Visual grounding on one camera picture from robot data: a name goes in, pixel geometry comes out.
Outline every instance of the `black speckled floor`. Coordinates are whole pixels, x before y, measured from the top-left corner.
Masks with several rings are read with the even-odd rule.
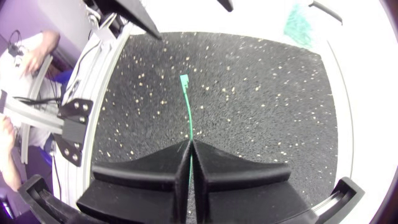
[[[93,162],[128,161],[188,138],[179,75],[189,73],[195,139],[256,162],[286,162],[309,205],[333,189],[337,123],[319,55],[228,34],[131,37],[103,102]],[[191,192],[187,223],[195,223]]]

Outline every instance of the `hand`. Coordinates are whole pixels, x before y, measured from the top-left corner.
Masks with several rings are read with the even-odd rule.
[[[14,147],[15,134],[11,119],[0,114],[0,157],[7,158]]]
[[[27,52],[22,58],[22,74],[36,72],[42,66],[46,53],[41,47]]]

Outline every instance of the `black mount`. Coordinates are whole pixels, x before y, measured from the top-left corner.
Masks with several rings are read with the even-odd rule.
[[[342,178],[331,193],[340,200],[317,215],[289,184],[286,164],[251,162],[189,140],[94,165],[95,179],[76,203],[82,213],[50,195],[39,176],[19,192],[42,223],[185,223],[191,158],[198,223],[338,223],[364,195]]]
[[[81,166],[88,116],[93,108],[91,100],[73,99],[61,106],[58,118],[63,119],[62,135],[53,134],[62,156],[77,167]]]
[[[233,10],[231,0],[217,0],[228,12]],[[145,30],[156,39],[162,39],[154,21],[149,17],[140,0],[94,0],[101,12],[115,12]]]

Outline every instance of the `green line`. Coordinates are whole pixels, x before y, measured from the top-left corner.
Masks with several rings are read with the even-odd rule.
[[[189,106],[189,100],[188,100],[188,95],[187,95],[189,78],[188,78],[188,75],[181,75],[180,79],[181,79],[182,91],[183,91],[184,97],[185,97],[185,102],[187,104],[187,110],[188,110],[188,116],[189,116],[190,139],[193,140],[192,114],[191,114],[191,107]]]
[[[187,104],[188,117],[189,117],[190,140],[192,141],[193,140],[192,114],[191,114],[191,107],[189,106],[189,100],[188,100],[188,95],[187,95],[187,88],[188,88],[188,83],[189,83],[188,75],[181,75],[180,80],[181,80],[182,91],[184,93],[185,102]],[[190,159],[188,185],[190,185],[190,183],[191,183],[191,178],[192,178],[192,155],[191,155],[191,159]]]

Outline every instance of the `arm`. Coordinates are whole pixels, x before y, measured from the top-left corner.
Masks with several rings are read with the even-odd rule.
[[[0,114],[0,169],[6,184],[16,192],[21,186],[21,177],[11,155],[14,141],[14,127],[11,120]]]
[[[42,43],[34,50],[26,53],[22,59],[22,74],[35,72],[42,65],[44,58],[51,53],[60,41],[60,34],[45,30]]]

